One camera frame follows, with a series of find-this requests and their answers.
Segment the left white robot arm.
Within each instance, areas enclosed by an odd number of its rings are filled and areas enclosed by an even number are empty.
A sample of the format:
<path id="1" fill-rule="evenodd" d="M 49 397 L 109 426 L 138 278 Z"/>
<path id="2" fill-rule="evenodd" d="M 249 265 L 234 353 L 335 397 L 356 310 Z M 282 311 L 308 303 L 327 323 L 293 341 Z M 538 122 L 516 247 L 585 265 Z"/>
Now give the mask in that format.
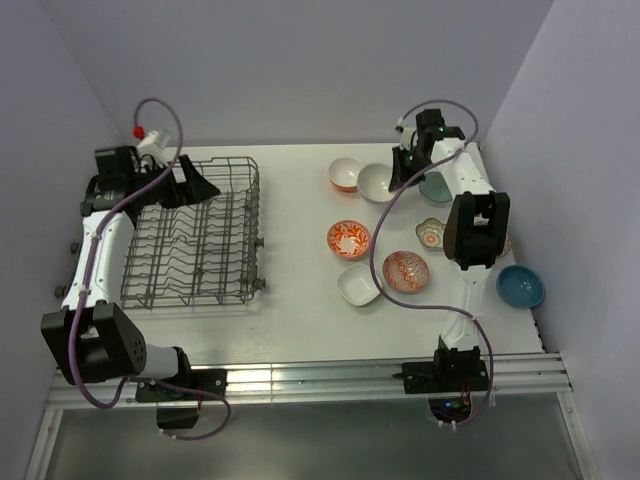
<path id="1" fill-rule="evenodd" d="M 109 404 L 87 387 L 111 379 L 154 380 L 170 398 L 183 399 L 195 386 L 186 353 L 146 343 L 122 309 L 121 286 L 144 208 L 197 205 L 220 191 L 185 154 L 166 162 L 161 152 L 120 146 L 99 149 L 94 158 L 98 172 L 80 205 L 76 271 L 60 309 L 42 317 L 41 333 L 67 382 L 98 408 Z"/>

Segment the brown geometric pattern bowl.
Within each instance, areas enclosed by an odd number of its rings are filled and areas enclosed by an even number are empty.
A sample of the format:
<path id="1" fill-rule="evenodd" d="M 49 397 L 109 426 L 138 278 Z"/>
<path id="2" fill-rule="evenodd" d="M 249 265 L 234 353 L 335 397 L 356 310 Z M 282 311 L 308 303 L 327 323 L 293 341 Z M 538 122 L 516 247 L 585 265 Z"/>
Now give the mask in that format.
<path id="1" fill-rule="evenodd" d="M 498 255 L 499 258 L 505 257 L 512 249 L 512 240 L 509 233 L 506 233 L 503 249 Z"/>

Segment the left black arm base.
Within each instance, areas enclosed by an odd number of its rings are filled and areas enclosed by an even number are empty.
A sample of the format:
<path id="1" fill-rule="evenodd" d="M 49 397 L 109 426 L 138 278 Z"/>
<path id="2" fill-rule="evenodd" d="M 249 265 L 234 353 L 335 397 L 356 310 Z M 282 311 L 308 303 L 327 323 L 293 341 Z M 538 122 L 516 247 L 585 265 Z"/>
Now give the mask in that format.
<path id="1" fill-rule="evenodd" d="M 178 436 L 192 430 L 202 417 L 206 401 L 220 402 L 225 415 L 212 435 L 223 430 L 232 418 L 231 405 L 226 399 L 227 371 L 225 369 L 192 370 L 185 379 L 139 380 L 135 402 L 156 406 L 156 424 Z"/>

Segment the plain white round bowl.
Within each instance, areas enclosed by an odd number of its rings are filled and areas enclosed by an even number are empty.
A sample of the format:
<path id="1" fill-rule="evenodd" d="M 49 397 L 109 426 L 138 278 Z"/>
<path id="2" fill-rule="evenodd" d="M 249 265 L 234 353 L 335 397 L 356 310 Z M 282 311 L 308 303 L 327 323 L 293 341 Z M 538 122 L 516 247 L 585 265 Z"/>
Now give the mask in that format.
<path id="1" fill-rule="evenodd" d="M 388 203 L 394 196 L 389 191 L 392 169 L 388 165 L 373 163 L 366 165 L 358 174 L 357 191 L 366 201 Z"/>

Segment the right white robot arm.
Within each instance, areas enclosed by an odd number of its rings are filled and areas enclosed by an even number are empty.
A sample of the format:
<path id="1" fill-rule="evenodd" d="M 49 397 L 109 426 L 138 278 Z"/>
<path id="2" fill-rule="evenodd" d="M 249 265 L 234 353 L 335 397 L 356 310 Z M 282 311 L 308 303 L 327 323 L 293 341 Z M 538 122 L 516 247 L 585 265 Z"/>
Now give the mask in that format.
<path id="1" fill-rule="evenodd" d="M 400 142 L 392 149 L 388 191 L 414 186 L 433 170 L 442 175 L 452 195 L 443 250 L 451 261 L 453 276 L 438 346 L 471 351 L 480 345 L 480 328 L 474 321 L 496 259 L 504 249 L 510 198 L 495 190 L 476 166 L 467 150 L 470 141 L 462 130 L 447 125 L 439 109 L 429 109 L 425 103 L 421 106 L 413 127 L 403 120 L 396 126 Z"/>

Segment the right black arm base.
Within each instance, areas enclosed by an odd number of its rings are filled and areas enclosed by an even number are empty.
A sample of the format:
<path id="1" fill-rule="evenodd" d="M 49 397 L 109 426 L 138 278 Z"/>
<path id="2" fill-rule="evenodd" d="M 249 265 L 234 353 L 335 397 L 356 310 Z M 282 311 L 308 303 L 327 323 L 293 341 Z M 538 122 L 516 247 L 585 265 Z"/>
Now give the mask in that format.
<path id="1" fill-rule="evenodd" d="M 431 361 L 405 362 L 392 375 L 406 394 L 486 391 L 490 376 L 478 347 L 471 350 L 438 348 Z"/>

